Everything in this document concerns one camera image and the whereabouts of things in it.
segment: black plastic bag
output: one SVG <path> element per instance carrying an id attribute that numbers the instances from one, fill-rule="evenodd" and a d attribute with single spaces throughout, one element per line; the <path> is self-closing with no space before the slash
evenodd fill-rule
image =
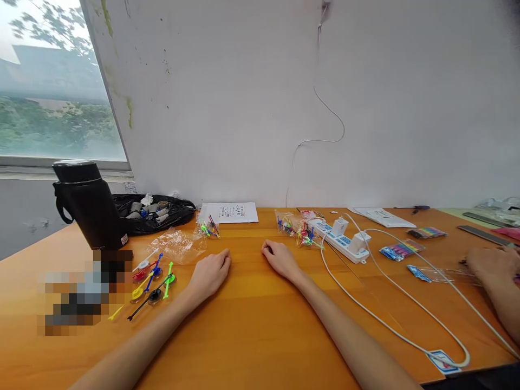
<path id="1" fill-rule="evenodd" d="M 124 223 L 126 232 L 129 236 L 144 236 L 166 230 L 172 226 L 181 226 L 187 224 L 195 214 L 195 205 L 189 200 L 183 200 L 163 195 L 154 195 L 153 202 L 157 203 L 161 200 L 168 202 L 170 215 L 161 224 L 157 224 L 155 219 L 126 219 L 130 214 L 130 207 L 133 202 L 141 202 L 144 194 L 113 194 L 115 207 L 119 216 Z"/>

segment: thermos lid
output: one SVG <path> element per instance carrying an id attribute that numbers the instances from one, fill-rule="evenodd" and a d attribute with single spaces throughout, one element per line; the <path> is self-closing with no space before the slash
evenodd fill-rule
<path id="1" fill-rule="evenodd" d="M 53 164 L 62 183 L 84 183 L 101 179 L 97 164 L 91 160 L 60 160 Z"/>

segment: colored marker pack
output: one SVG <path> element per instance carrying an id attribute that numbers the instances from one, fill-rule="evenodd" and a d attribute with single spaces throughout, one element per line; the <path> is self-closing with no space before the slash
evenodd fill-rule
<path id="1" fill-rule="evenodd" d="M 396 245 L 386 246 L 379 251 L 390 260 L 402 261 L 405 257 L 413 255 L 415 252 L 424 250 L 424 246 L 416 243 L 414 240 L 403 240 L 404 245 L 399 243 Z"/>
<path id="2" fill-rule="evenodd" d="M 436 229 L 434 227 L 422 227 L 420 229 L 410 229 L 407 233 L 415 238 L 434 238 L 434 237 L 444 237 L 448 234 L 443 232 L 442 230 Z"/>

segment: black thermos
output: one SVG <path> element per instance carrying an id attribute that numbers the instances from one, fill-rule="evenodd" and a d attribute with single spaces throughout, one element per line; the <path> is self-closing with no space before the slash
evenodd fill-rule
<path id="1" fill-rule="evenodd" d="M 93 250 L 115 250 L 125 245 L 128 236 L 97 164 L 90 160 L 61 160 L 53 164 L 53 169 L 59 180 L 53 186 L 61 218 L 67 224 L 75 219 Z"/>

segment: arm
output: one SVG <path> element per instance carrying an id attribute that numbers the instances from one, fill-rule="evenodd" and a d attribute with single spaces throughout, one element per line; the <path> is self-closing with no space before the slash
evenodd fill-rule
<path id="1" fill-rule="evenodd" d="M 338 308 L 300 269 L 284 244 L 266 240 L 262 253 L 271 266 L 292 282 L 313 307 L 363 389 L 420 389 L 379 343 Z"/>
<path id="2" fill-rule="evenodd" d="M 184 318 L 218 290 L 228 275 L 230 264 L 229 249 L 199 261 L 188 287 L 174 302 L 130 340 L 103 358 L 71 389 L 131 389 Z"/>
<path id="3" fill-rule="evenodd" d="M 513 281 L 520 256 L 513 248 L 473 248 L 467 266 L 481 281 L 502 326 L 520 346 L 520 289 Z"/>

